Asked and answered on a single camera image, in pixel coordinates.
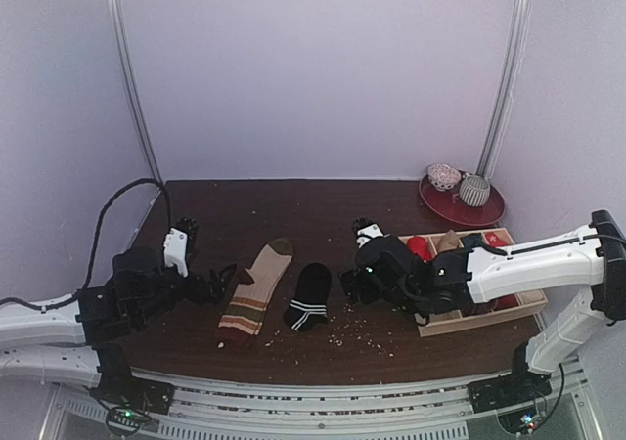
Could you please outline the black sock white stripes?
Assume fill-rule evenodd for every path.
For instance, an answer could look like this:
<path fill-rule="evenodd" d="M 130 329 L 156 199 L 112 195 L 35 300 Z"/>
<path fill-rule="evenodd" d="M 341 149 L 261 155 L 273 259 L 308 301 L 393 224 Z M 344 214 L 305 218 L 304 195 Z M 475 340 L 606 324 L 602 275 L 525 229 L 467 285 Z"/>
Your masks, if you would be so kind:
<path fill-rule="evenodd" d="M 328 299 L 332 274 L 322 263 L 310 263 L 299 273 L 293 298 L 283 314 L 293 331 L 307 332 L 328 322 Z"/>

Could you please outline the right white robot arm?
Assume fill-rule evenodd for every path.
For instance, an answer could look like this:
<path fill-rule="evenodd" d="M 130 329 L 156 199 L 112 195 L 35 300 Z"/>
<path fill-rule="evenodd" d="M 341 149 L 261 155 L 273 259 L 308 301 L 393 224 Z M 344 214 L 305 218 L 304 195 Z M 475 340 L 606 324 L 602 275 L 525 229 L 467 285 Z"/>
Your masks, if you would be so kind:
<path fill-rule="evenodd" d="M 557 286 L 580 291 L 557 319 L 515 351 L 502 394 L 523 401 L 603 325 L 625 318 L 625 238 L 606 210 L 567 234 L 504 247 L 482 244 L 425 262 L 365 218 L 353 223 L 355 266 L 340 277 L 351 302 L 391 302 L 424 321 L 519 292 Z"/>

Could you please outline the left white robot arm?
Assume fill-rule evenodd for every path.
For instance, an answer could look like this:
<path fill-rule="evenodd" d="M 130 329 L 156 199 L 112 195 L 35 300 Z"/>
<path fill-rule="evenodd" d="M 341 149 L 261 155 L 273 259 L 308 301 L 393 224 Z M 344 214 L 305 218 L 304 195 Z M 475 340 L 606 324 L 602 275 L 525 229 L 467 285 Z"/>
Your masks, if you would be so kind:
<path fill-rule="evenodd" d="M 136 247 L 113 258 L 102 286 L 36 303 L 5 298 L 1 374 L 79 385 L 96 400 L 165 414 L 173 386 L 134 376 L 116 340 L 144 330 L 180 301 L 221 302 L 236 272 L 231 265 L 204 277 Z"/>

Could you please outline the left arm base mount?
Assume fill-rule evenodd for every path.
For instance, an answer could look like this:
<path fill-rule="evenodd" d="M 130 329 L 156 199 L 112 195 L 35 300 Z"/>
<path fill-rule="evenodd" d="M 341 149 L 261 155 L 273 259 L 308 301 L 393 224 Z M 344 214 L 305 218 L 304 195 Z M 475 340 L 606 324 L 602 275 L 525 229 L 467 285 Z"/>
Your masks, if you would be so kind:
<path fill-rule="evenodd" d="M 154 426 L 154 415 L 167 415 L 175 387 L 170 383 L 137 378 L 127 390 L 101 387 L 85 388 L 104 410 L 104 425 L 118 439 L 127 439 L 144 427 Z"/>

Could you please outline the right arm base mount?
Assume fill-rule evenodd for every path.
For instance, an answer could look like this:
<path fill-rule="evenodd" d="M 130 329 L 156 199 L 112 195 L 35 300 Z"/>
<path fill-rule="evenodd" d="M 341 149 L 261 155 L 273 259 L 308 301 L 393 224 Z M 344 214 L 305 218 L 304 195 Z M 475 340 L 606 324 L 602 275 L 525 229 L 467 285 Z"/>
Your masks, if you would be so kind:
<path fill-rule="evenodd" d="M 497 411 L 499 425 L 515 436 L 529 435 L 539 427 L 551 393 L 550 377 L 535 374 L 507 374 L 468 386 L 473 411 Z"/>

